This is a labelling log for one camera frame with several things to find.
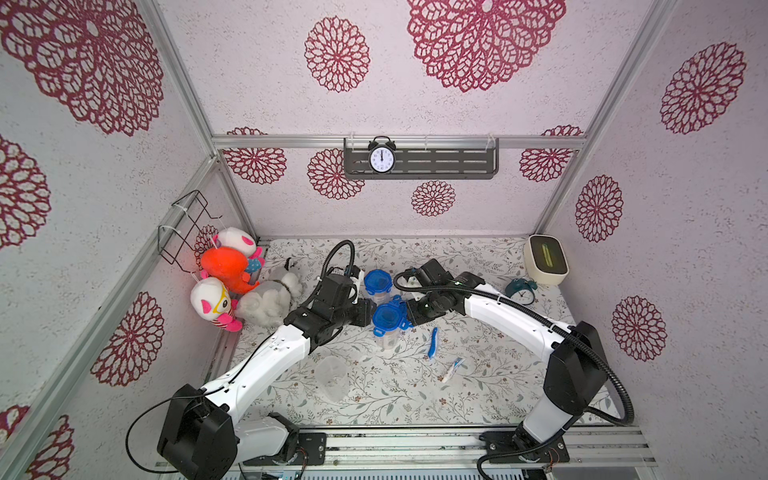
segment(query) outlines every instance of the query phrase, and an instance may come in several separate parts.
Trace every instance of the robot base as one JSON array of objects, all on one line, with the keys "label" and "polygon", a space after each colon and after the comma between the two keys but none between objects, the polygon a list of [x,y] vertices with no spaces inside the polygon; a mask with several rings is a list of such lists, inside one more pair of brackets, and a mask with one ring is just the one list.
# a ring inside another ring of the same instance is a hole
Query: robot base
[{"label": "robot base", "polygon": [[[515,432],[485,432],[480,435],[480,439],[485,442],[485,450],[488,453],[506,453],[520,450],[521,447],[515,444],[514,438]],[[565,442],[560,438],[557,442],[548,446],[545,449],[537,450],[533,453],[525,455],[523,458],[519,456],[504,457],[504,458],[492,458],[488,460],[490,463],[566,463],[571,460],[571,456],[568,454],[568,449],[565,448]]]},{"label": "robot base", "polygon": [[[298,445],[303,448],[309,458],[306,461],[307,465],[322,465],[326,461],[326,439],[328,435],[325,433],[300,433],[298,436]],[[287,463],[280,461],[280,454],[272,456],[262,456],[252,458],[243,462],[244,465],[249,467],[260,467],[265,465],[302,465],[304,463],[304,457],[301,452],[296,454]]]}]

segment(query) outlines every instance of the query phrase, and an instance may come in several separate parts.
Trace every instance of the orange stuffed toy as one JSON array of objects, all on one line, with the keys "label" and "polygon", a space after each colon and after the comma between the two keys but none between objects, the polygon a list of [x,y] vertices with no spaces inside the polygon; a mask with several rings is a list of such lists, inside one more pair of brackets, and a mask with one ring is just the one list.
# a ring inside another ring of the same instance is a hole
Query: orange stuffed toy
[{"label": "orange stuffed toy", "polygon": [[208,275],[221,280],[221,283],[232,293],[243,295],[250,292],[259,284],[249,285],[250,274],[245,272],[248,259],[234,248],[211,248],[203,253],[200,265]]}]

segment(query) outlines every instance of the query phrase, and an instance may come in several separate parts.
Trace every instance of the alarm clock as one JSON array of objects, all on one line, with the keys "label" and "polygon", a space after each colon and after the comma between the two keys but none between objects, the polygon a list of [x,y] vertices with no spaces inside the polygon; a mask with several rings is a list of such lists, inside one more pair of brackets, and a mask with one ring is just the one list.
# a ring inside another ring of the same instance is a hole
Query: alarm clock
[{"label": "alarm clock", "polygon": [[[382,145],[376,141],[376,138],[386,138],[387,142]],[[374,173],[387,174],[392,171],[395,167],[395,150],[397,150],[395,142],[385,135],[374,137],[368,143],[368,162]]]}]

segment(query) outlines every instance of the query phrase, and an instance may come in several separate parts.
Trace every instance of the red flower pattern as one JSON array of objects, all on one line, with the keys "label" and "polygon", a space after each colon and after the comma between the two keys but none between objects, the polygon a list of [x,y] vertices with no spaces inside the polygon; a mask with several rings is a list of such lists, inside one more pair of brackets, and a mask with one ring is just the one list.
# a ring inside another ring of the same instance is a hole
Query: red flower pattern
[{"label": "red flower pattern", "polygon": [[[266,135],[256,128],[235,128],[227,135]],[[264,185],[277,182],[286,171],[282,148],[235,148],[223,151],[227,165],[235,174],[251,183]]]},{"label": "red flower pattern", "polygon": [[605,240],[619,226],[623,206],[617,181],[605,175],[593,178],[581,189],[576,201],[578,231],[591,242]]},{"label": "red flower pattern", "polygon": [[636,360],[653,360],[667,345],[661,312],[645,298],[628,296],[620,301],[611,323],[621,349]]},{"label": "red flower pattern", "polygon": [[198,268],[203,268],[203,266],[200,265],[200,258],[202,258],[203,253],[205,253],[208,249],[214,247],[214,244],[210,241],[210,239],[215,237],[217,233],[219,233],[219,230],[217,230],[216,227],[213,225],[206,225],[200,229],[197,237],[195,237],[194,259],[197,261]]},{"label": "red flower pattern", "polygon": [[304,42],[306,66],[330,91],[356,88],[371,62],[366,38],[349,20],[326,17],[315,24]]},{"label": "red flower pattern", "polygon": [[163,70],[131,0],[0,0],[0,31],[3,48],[76,120],[131,136],[159,115]]},{"label": "red flower pattern", "polygon": [[[558,125],[544,132],[544,135],[581,135],[584,132],[573,125]],[[520,171],[523,177],[545,182],[560,177],[574,151],[569,148],[529,148],[520,157]]]},{"label": "red flower pattern", "polygon": [[61,480],[69,472],[69,460],[74,452],[72,436],[74,429],[69,425],[69,415],[62,415],[56,430],[48,434],[43,448],[27,468],[26,480]]},{"label": "red flower pattern", "polygon": [[444,87],[488,90],[549,43],[565,0],[408,0],[414,55]]},{"label": "red flower pattern", "polygon": [[18,423],[27,415],[28,406],[14,405],[0,413],[0,449],[11,436]]},{"label": "red flower pattern", "polygon": [[35,159],[0,136],[0,249],[35,236],[51,211],[50,196]]},{"label": "red flower pattern", "polygon": [[672,75],[661,98],[661,121],[676,134],[711,124],[736,99],[744,82],[744,52],[722,42],[689,58]]},{"label": "red flower pattern", "polygon": [[321,195],[342,200],[357,195],[365,180],[350,180],[344,175],[343,152],[338,148],[319,151],[310,159],[306,175]]},{"label": "red flower pattern", "polygon": [[448,211],[456,200],[456,192],[446,182],[431,180],[419,185],[411,196],[411,206],[425,217],[437,217]]},{"label": "red flower pattern", "polygon": [[126,386],[149,370],[163,345],[165,319],[156,299],[139,293],[91,367],[99,383]]}]

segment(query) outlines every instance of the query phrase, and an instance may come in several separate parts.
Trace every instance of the wall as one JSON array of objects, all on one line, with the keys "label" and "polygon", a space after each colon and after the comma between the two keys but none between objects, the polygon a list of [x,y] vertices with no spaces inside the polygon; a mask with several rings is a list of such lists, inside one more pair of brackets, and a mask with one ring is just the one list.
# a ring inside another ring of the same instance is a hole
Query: wall
[{"label": "wall", "polygon": [[[222,216],[212,220],[203,213],[199,224],[204,232],[215,234],[223,225],[241,227],[217,177],[203,192],[211,215]],[[190,208],[193,217],[199,211],[199,206]],[[189,220],[179,226],[185,233],[190,228]],[[196,228],[192,232],[190,244],[205,251],[204,235]],[[176,251],[172,243],[167,249]],[[182,250],[180,262],[186,270],[196,270],[189,249]],[[189,273],[160,260],[140,288],[133,307],[62,409],[73,438],[69,455],[60,455],[69,471],[65,480],[147,477],[125,453],[127,427],[184,384],[202,385],[219,338],[220,329],[201,319],[190,305],[193,285]],[[131,431],[131,453],[145,467],[165,462],[155,449],[166,411],[167,404],[155,409]]]},{"label": "wall", "polygon": [[[480,135],[580,134],[650,4],[159,3],[218,134]],[[227,156],[267,237],[528,233],[569,159],[504,151],[493,181],[363,186],[340,151]]]},{"label": "wall", "polygon": [[682,1],[549,229],[667,480],[765,477],[766,18]]},{"label": "wall", "polygon": [[0,1],[0,443],[204,159],[134,5],[106,5]]}]

